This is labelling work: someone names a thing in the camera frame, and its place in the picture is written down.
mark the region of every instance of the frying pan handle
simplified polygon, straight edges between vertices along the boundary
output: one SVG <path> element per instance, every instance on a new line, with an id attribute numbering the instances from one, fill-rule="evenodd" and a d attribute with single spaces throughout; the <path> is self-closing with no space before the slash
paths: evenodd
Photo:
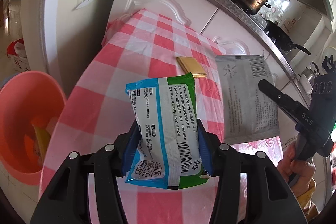
<path id="1" fill-rule="evenodd" d="M 299 45 L 299 44 L 294 44 L 294 46 L 295 46 L 296 48 L 298 48 L 299 50 L 302 50 L 302 51 L 305 52 L 306 54 L 311 55 L 310 51 L 308 51 L 305 47 L 302 47 L 302 46 Z"/>
<path id="2" fill-rule="evenodd" d="M 314 65 L 314 67 L 316 68 L 316 70 L 317 70 L 317 75 L 320 75 L 320 70 L 319 70 L 319 67 L 317 67 L 317 65 L 316 65 L 316 63 L 315 62 L 311 62 L 313 65 Z"/>

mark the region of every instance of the red and white checkered tablecloth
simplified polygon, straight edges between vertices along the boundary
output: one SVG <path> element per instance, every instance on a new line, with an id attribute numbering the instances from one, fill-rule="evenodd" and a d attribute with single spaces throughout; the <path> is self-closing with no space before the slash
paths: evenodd
<path id="1" fill-rule="evenodd" d="M 44 161 L 40 194 L 71 151 L 81 155 L 93 153 L 128 132 L 135 117 L 125 85 L 146 78 L 184 74 L 176 61 L 178 56 L 194 57 L 205 69 L 207 78 L 195 79 L 197 118 L 208 132 L 223 139 L 223 103 L 215 56 L 225 54 L 225 49 L 189 27 L 147 10 L 110 22 L 103 44 L 59 118 Z M 282 158 L 279 138 L 235 147 L 252 154 L 263 150 L 275 164 Z M 118 178 L 118 185 L 130 224 L 209 222 L 216 178 L 177 191 L 140 187 L 124 180 Z M 99 223 L 92 177 L 89 184 L 91 221 Z M 241 195 L 246 196 L 246 182 Z"/>

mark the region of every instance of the silver screw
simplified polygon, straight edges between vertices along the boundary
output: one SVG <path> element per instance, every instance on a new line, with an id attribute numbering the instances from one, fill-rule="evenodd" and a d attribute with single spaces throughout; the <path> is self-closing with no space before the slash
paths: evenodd
<path id="1" fill-rule="evenodd" d="M 266 157 L 266 154 L 264 152 L 262 152 L 262 151 L 258 151 L 257 152 L 257 157 L 261 158 L 261 159 L 264 159 Z"/>
<path id="2" fill-rule="evenodd" d="M 114 150 L 114 145 L 113 144 L 108 144 L 107 146 L 105 146 L 105 150 L 106 151 L 112 151 L 112 150 Z"/>
<path id="3" fill-rule="evenodd" d="M 228 151 L 229 148 L 230 148 L 230 147 L 229 147 L 226 143 L 222 143 L 222 144 L 219 146 L 219 149 L 220 149 L 220 150 L 223 150 L 223 151 Z"/>
<path id="4" fill-rule="evenodd" d="M 78 153 L 77 153 L 77 152 L 71 152 L 71 153 L 69 154 L 69 158 L 71 158 L 71 159 L 75 159 L 75 158 L 77 158 L 77 156 L 78 156 Z"/>

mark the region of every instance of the plastic packaging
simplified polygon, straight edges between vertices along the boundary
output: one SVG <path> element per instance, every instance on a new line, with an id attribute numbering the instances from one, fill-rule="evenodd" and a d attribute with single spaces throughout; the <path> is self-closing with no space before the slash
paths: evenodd
<path id="1" fill-rule="evenodd" d="M 192 74 L 141 80 L 126 92 L 142 136 L 126 182 L 164 189 L 205 183 Z"/>

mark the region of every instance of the tiled floor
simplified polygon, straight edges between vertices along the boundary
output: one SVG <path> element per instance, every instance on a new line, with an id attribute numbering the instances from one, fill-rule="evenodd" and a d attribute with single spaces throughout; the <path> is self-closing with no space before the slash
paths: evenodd
<path id="1" fill-rule="evenodd" d="M 20 21 L 21 0 L 11 0 L 9 19 L 0 28 L 0 83 L 16 73 L 11 59 L 7 57 L 8 45 L 22 38 Z M 0 187 L 18 215 L 29 223 L 38 202 L 38 186 L 23 184 L 13 178 L 0 162 Z"/>

